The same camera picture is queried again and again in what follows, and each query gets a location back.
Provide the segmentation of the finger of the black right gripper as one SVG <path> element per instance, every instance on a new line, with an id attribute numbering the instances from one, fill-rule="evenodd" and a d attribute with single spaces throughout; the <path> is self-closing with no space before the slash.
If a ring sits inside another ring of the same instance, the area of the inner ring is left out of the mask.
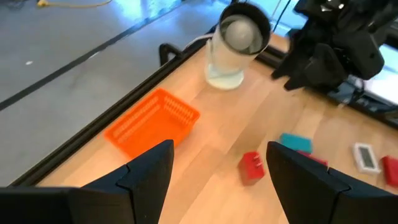
<path id="1" fill-rule="evenodd" d="M 338 86 L 347 79 L 348 73 L 335 51 L 327 44 L 317 44 L 298 79 L 289 78 L 284 88 L 288 91 L 306 86 Z"/>
<path id="2" fill-rule="evenodd" d="M 283 59 L 282 63 L 275 69 L 271 75 L 273 79 L 289 76 L 298 79 L 305 63 L 307 61 L 307 53 L 303 47 L 296 46 Z"/>

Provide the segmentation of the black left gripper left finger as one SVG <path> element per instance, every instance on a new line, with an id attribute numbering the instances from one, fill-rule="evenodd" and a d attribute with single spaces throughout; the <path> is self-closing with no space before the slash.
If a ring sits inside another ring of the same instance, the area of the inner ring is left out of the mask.
<path id="1" fill-rule="evenodd" d="M 165 140 L 80 188 L 1 188 L 1 223 L 158 223 L 174 142 Z"/>

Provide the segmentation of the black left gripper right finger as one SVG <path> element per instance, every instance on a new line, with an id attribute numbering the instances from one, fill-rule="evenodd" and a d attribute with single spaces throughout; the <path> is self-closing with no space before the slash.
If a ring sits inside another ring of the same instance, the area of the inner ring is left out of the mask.
<path id="1" fill-rule="evenodd" d="M 289 223 L 397 224 L 397 196 L 289 149 L 267 144 L 272 184 Z"/>

